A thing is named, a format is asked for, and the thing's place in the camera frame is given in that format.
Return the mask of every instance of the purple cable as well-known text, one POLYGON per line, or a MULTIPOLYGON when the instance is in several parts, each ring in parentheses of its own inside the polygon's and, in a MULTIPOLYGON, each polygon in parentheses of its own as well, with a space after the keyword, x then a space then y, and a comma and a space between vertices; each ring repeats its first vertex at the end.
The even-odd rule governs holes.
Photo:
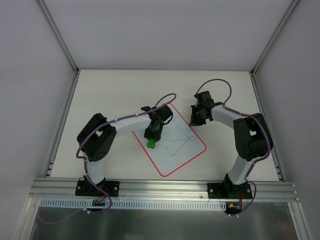
POLYGON ((176 97, 177 97, 177 95, 176 95, 175 93, 169 93, 169 94, 163 96, 162 98, 160 98, 160 100, 156 103, 156 106, 159 104, 160 101, 162 101, 163 99, 165 99, 165 98, 168 97, 168 96, 173 96, 173 98, 172 98, 170 101, 162 104, 162 105, 159 106, 159 107, 153 108, 153 109, 151 109, 151 110, 149 110, 149 111, 141 112, 141 113, 139 113, 138 115, 136 115, 136 114, 131 114, 131 115, 127 115, 127 116, 122 116, 122 117, 119 117, 117 120, 116 120, 116 119, 113 119, 113 120, 111 120, 111 121, 107 121, 107 122, 101 124, 100 126, 96 127, 96 128, 83 140, 83 142, 80 144, 78 150, 76 151, 75 157, 76 157, 77 159, 83 159, 83 160, 84 160, 84 172, 85 172, 85 174, 86 174, 86 178, 88 179, 88 181, 90 182, 90 184, 91 184, 92 186, 94 186, 97 190, 99 190, 101 193, 103 193, 103 194, 109 199, 109 201, 110 201, 110 204, 109 204, 109 206, 108 206, 107 208, 105 208, 105 209, 102 210, 102 211, 96 212, 96 213, 102 213, 102 212, 105 212, 106 210, 108 210, 108 209, 112 206, 112 200, 111 200, 111 198, 109 197, 109 195, 108 195, 103 189, 99 188, 99 187, 98 187, 97 185, 95 185, 95 184, 93 183, 93 181, 91 180, 91 178, 90 178, 90 176, 89 176, 89 174, 88 174, 88 169, 87 169, 87 158, 86 158, 85 156, 80 156, 80 155, 79 155, 81 149, 84 147, 84 145, 85 145, 86 142, 89 140, 89 138, 91 138, 91 136, 92 136, 93 134, 95 134, 98 130, 100 130, 101 128, 103 128, 103 127, 105 127, 105 126, 107 126, 107 125, 109 125, 109 124, 115 123, 116 121, 121 121, 121 120, 124 120, 124 119, 130 119, 130 118, 136 118, 136 117, 138 117, 138 116, 142 116, 142 115, 146 115, 146 114, 155 112, 155 111, 161 109, 162 107, 164 107, 164 106, 172 103, 172 102, 176 99, 176 97))
MULTIPOLYGON (((172 102, 176 99, 177 94, 175 94, 175 93, 169 93, 169 94, 163 96, 163 97, 156 103, 155 106, 157 106, 163 99, 165 99, 165 98, 168 97, 168 96, 173 96, 173 98, 172 98, 170 101, 162 104, 162 105, 159 106, 159 107, 153 108, 153 109, 151 109, 151 110, 149 110, 149 111, 141 112, 141 113, 139 113, 138 115, 136 115, 136 114, 131 114, 131 115, 127 115, 127 116, 122 116, 122 117, 119 117, 119 118, 117 119, 117 121, 121 121, 121 120, 124 120, 124 119, 129 119, 129 118, 136 118, 136 117, 139 117, 139 116, 142 116, 142 115, 146 115, 146 114, 155 112, 155 111, 161 109, 162 107, 164 107, 164 106, 172 103, 172 102)), ((112 202, 112 199, 110 198, 110 196, 109 196, 103 189, 99 188, 97 185, 94 184, 94 182, 92 181, 92 179, 90 178, 90 176, 89 176, 89 174, 88 174, 87 158, 86 158, 85 156, 80 156, 79 153, 80 153, 81 149, 84 147, 84 145, 86 144, 86 142, 89 140, 89 138, 90 138, 93 134, 95 134, 99 129, 103 128, 104 126, 107 126, 107 125, 112 124, 112 123, 115 123, 115 122, 116 122, 116 120, 113 119, 113 120, 111 120, 111 121, 105 122, 105 123, 101 124, 100 126, 96 127, 96 128, 83 140, 83 142, 80 144, 80 146, 79 146, 79 148, 78 148, 78 150, 76 151, 76 154, 75 154, 75 157, 76 157, 77 159, 83 159, 83 160, 84 160, 84 172, 85 172, 85 174, 86 174, 86 179, 89 181, 89 183, 90 183, 92 186, 94 186, 97 190, 99 190, 101 193, 103 193, 103 194, 108 198, 108 200, 109 200, 108 207, 104 208, 104 209, 101 210, 101 211, 88 211, 88 213, 90 213, 90 214, 101 214, 101 213, 105 213, 106 211, 108 211, 108 210, 112 207, 113 202, 112 202)), ((40 222, 44 223, 44 224, 52 224, 52 225, 54 225, 54 224, 60 224, 60 223, 63 223, 64 221, 68 220, 69 218, 71 218, 72 216, 74 216, 75 214, 77 214, 77 213, 79 213, 79 212, 81 212, 81 211, 83 211, 83 210, 84 210, 84 209, 78 209, 78 210, 74 211, 73 213, 71 213, 69 216, 67 216, 65 219, 62 219, 62 220, 59 220, 59 221, 46 221, 46 220, 43 220, 43 219, 40 217, 40 210, 39 210, 38 213, 37 213, 37 219, 38 219, 40 222)))
POLYGON ((257 185, 253 182, 253 181, 249 181, 248 180, 248 176, 249 174, 251 173, 252 169, 254 168, 255 164, 262 161, 262 160, 265 160, 267 157, 269 157, 270 155, 270 152, 271 152, 271 146, 270 146, 270 142, 269 142, 269 139, 268 139, 268 136, 267 136, 267 133, 266 131, 264 130, 264 128, 262 127, 261 123, 252 115, 249 115, 249 114, 244 114, 244 113, 241 113, 237 110, 234 110, 232 108, 229 108, 226 106, 226 103, 227 101, 231 98, 231 94, 232 94, 232 88, 231 88, 231 85, 229 82, 227 82, 226 80, 224 79, 220 79, 220 78, 216 78, 216 79, 211 79, 211 80, 208 80, 206 82, 204 82, 198 89, 198 91, 196 91, 195 95, 197 95, 200 91, 200 89, 206 85, 207 83, 209 82, 213 82, 213 81, 220 81, 220 82, 224 82, 226 83, 228 86, 229 86, 229 96, 227 97, 227 99, 223 102, 223 107, 224 109, 227 109, 228 111, 232 112, 232 113, 235 113, 235 114, 239 114, 240 116, 244 116, 244 117, 248 117, 248 118, 251 118, 252 120, 255 121, 255 123, 259 126, 261 132, 262 132, 262 135, 264 136, 264 138, 266 139, 266 144, 267 144, 267 153, 265 156, 253 161, 252 165, 250 166, 248 172, 246 173, 245 175, 245 180, 247 183, 249 184, 252 184, 253 187, 254 187, 254 194, 253 194, 253 197, 252 197, 252 200, 249 202, 249 204, 240 212, 240 213, 243 213, 246 209, 248 209, 248 207, 254 202, 254 200, 256 199, 256 195, 257 195, 257 185))
POLYGON ((44 224, 52 224, 52 225, 54 225, 54 224, 60 224, 60 223, 63 223, 64 221, 66 221, 66 220, 68 220, 69 218, 71 218, 73 215, 75 215, 76 213, 78 213, 78 212, 81 212, 81 211, 84 211, 83 209, 78 209, 78 210, 76 210, 76 211, 74 211, 73 213, 71 213, 69 216, 67 216, 66 218, 64 218, 64 219, 62 219, 62 220, 59 220, 59 221, 46 221, 46 220, 43 220, 41 217, 40 217, 40 210, 38 211, 38 213, 37 213, 37 219, 40 221, 40 222, 42 222, 42 223, 44 223, 44 224))

